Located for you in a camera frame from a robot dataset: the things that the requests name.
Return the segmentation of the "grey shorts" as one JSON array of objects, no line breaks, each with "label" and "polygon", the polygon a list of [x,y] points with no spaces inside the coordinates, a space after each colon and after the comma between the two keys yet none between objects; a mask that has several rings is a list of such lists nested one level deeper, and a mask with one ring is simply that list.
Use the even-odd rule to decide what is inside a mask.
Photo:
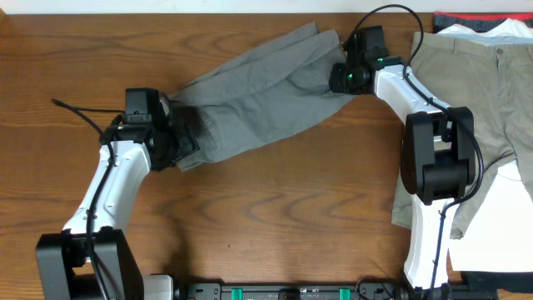
[{"label": "grey shorts", "polygon": [[353,99],[328,84],[343,60],[338,33],[310,22],[189,82],[171,99],[199,149],[178,167],[219,163],[334,115]]}]

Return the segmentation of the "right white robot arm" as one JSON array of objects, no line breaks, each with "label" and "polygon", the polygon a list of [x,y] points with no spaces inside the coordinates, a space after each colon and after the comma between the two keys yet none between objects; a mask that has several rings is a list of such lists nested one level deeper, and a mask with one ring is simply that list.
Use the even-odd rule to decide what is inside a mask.
[{"label": "right white robot arm", "polygon": [[442,102],[399,57],[338,62],[329,84],[335,93],[375,95],[403,122],[400,176],[413,212],[404,274],[414,290],[442,289],[453,214],[481,178],[471,110]]}]

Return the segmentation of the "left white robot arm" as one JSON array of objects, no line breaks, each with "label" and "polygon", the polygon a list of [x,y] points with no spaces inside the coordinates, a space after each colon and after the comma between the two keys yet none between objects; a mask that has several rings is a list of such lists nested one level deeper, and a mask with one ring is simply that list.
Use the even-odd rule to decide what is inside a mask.
[{"label": "left white robot arm", "polygon": [[47,299],[178,299],[168,274],[143,275],[126,239],[148,173],[176,166],[197,149],[170,104],[128,104],[98,133],[97,170],[80,206],[59,233],[37,242]]}]

